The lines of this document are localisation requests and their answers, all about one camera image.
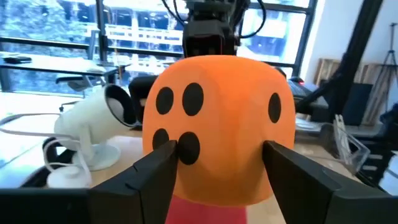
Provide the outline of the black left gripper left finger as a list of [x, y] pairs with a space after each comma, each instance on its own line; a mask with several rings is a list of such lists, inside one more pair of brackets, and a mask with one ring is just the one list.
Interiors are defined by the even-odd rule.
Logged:
[[167, 141], [90, 190], [90, 224], [164, 224], [177, 174], [177, 141]]

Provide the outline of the wooden boards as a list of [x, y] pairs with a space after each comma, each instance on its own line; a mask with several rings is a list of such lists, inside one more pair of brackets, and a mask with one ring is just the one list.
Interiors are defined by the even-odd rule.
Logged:
[[[321, 81], [328, 80], [340, 65], [336, 59], [320, 58], [317, 71], [313, 82], [319, 85]], [[387, 84], [387, 66], [378, 63], [361, 63], [354, 76], [354, 83], [359, 85], [370, 85], [371, 91], [365, 103], [364, 116], [361, 124], [373, 126], [378, 121], [378, 115], [382, 106], [386, 104]]]

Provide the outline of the large orange foam die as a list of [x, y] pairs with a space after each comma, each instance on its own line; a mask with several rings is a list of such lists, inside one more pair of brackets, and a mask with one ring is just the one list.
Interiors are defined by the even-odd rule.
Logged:
[[174, 195], [196, 203], [246, 206], [272, 196], [262, 145], [294, 146], [295, 105], [272, 66], [231, 55], [190, 57], [152, 85], [143, 115], [145, 153], [178, 143]]

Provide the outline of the large red foam die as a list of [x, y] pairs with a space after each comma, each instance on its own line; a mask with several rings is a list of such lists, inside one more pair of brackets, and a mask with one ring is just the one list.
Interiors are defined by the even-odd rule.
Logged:
[[247, 224], [245, 207], [215, 207], [172, 197], [165, 224]]

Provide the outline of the clear plastic container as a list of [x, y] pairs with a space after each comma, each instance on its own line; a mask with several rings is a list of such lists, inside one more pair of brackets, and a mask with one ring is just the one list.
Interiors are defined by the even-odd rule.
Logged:
[[370, 150], [346, 130], [343, 116], [335, 115], [332, 123], [324, 123], [320, 130], [320, 143], [334, 159], [352, 174], [360, 171]]

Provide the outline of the dark office desk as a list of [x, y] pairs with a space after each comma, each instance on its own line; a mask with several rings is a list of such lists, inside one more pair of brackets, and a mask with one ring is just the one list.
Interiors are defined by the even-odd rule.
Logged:
[[0, 52], [0, 70], [9, 73], [12, 91], [84, 92], [109, 83], [125, 67], [83, 58]]

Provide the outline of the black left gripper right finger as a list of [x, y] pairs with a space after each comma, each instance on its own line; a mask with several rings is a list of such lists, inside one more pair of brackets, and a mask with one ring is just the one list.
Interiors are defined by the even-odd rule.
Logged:
[[325, 224], [341, 185], [319, 163], [274, 141], [264, 141], [262, 160], [286, 224]]

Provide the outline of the white round power adapter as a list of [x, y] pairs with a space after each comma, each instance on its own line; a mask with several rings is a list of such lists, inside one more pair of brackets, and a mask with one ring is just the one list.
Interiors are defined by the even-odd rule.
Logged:
[[51, 171], [47, 186], [56, 189], [80, 189], [91, 185], [91, 175], [81, 166], [65, 166]]

